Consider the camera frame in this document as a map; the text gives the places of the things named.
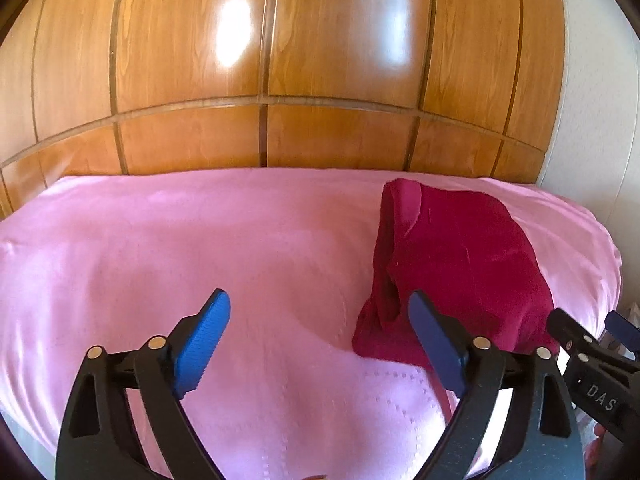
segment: wood grain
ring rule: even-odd
[[[523,0],[518,85],[506,134],[546,151],[564,70],[562,0]]]
[[[436,0],[424,110],[502,133],[518,55],[520,0]]]
[[[500,139],[458,124],[421,120],[410,171],[491,176]]]
[[[107,117],[114,0],[47,0],[34,58],[40,139]]]
[[[507,182],[535,184],[544,161],[544,152],[505,141],[493,177]]]
[[[258,93],[264,0],[122,0],[118,110]]]
[[[38,153],[24,156],[2,168],[2,176],[14,211],[47,189]]]
[[[257,105],[155,114],[120,131],[130,174],[260,165]]]
[[[42,0],[29,0],[0,44],[0,161],[36,143],[31,62]]]
[[[11,208],[9,197],[4,188],[4,180],[0,178],[0,220],[7,218],[14,210]]]
[[[120,174],[113,129],[112,124],[96,128],[40,150],[40,168],[47,187],[67,175]]]
[[[269,166],[402,170],[414,118],[309,106],[269,106]]]
[[[420,101],[430,0],[277,0],[271,94]]]

